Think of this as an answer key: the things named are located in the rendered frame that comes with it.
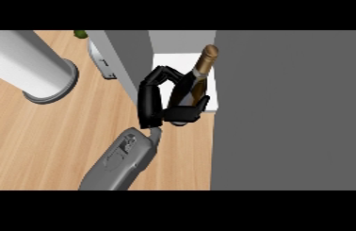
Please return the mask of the grey cabinet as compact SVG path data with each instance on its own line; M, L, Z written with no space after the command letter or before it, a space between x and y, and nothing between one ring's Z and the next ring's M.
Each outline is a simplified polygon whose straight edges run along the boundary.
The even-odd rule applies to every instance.
M88 39L106 61L131 101L138 83L158 65L186 74L202 48L214 43L214 30L87 30Z

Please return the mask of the dark grey cabinet door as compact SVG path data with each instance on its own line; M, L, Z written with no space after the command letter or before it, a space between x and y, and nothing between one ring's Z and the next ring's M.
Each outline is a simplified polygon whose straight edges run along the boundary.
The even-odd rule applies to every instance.
M356 31L220 31L211 187L356 190Z

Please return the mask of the white cylindrical appliance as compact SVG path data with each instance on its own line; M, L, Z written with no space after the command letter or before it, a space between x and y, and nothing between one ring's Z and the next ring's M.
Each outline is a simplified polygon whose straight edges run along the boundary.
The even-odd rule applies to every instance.
M0 30L0 78L35 104L54 103L73 89L79 71L32 30Z

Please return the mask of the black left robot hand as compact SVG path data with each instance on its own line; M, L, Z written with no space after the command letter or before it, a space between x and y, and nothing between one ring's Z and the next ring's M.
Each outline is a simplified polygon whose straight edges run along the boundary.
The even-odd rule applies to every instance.
M161 104L159 85L169 80L174 88L166 107ZM181 74L168 66L156 66L138 84L137 118L140 128L153 128L169 122L175 126L193 123L209 100L206 75L192 70Z

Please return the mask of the brown wine bottle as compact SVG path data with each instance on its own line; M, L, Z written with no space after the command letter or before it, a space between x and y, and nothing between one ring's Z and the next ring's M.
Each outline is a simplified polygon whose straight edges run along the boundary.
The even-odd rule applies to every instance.
M209 100L206 92L206 77L211 70L211 66L218 56L218 48L215 45L208 44L202 48L202 53L197 62L190 72L181 77L177 82L168 101L168 107L177 107L180 117L171 121L174 126L186 125L184 108L194 107L199 111L203 111L205 105Z

